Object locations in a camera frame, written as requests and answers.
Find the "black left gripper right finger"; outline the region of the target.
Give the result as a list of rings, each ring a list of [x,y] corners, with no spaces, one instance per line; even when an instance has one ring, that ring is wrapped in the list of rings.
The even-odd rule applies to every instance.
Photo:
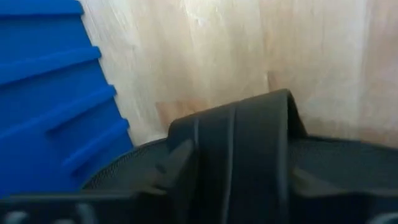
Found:
[[[305,197],[323,197],[345,193],[344,188],[333,184],[313,170],[294,167],[290,177],[294,192]]]

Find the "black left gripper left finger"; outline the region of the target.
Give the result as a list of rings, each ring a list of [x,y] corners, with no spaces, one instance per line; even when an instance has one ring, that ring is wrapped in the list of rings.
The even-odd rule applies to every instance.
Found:
[[[186,139],[169,154],[133,181],[131,188],[147,192],[165,192],[169,195],[192,195],[195,191],[195,147]]]

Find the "blue plastic bin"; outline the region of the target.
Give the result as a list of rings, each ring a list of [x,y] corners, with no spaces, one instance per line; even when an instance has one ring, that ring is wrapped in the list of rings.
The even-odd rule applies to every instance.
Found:
[[[71,192],[132,149],[77,0],[0,0],[0,198]]]

